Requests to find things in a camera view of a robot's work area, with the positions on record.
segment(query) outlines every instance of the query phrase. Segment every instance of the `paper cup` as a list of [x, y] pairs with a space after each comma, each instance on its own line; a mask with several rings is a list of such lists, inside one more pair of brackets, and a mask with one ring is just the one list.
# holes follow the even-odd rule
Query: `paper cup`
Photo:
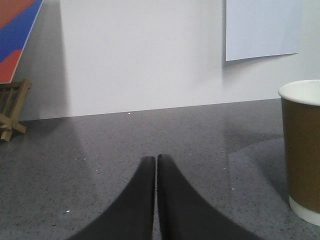
[[281, 96], [291, 209], [320, 226], [320, 80], [288, 83]]

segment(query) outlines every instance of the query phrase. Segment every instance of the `white paper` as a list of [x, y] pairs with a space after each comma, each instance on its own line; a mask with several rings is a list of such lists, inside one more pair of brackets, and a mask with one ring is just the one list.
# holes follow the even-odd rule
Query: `white paper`
[[227, 0], [226, 61], [299, 52], [302, 0]]

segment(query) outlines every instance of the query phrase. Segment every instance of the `painting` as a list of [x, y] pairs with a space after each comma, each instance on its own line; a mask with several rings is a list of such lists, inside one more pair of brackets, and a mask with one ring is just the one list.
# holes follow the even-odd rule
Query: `painting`
[[0, 0], [0, 84], [11, 83], [43, 0]]

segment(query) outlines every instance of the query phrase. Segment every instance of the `gray countertop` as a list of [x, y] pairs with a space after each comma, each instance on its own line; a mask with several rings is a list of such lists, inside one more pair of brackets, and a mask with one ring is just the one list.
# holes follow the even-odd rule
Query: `gray countertop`
[[0, 239], [67, 239], [116, 199], [140, 157], [161, 153], [214, 208], [263, 239], [320, 239], [320, 227], [289, 208], [279, 99], [25, 124], [26, 135], [0, 143]]

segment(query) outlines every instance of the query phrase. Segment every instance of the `wooden easel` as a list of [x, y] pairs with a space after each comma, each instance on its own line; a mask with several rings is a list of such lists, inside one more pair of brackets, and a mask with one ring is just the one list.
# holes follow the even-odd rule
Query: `wooden easel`
[[9, 142], [12, 131], [26, 133], [26, 127], [19, 123], [19, 114], [25, 101], [31, 82], [24, 79], [21, 82], [0, 84], [0, 140]]

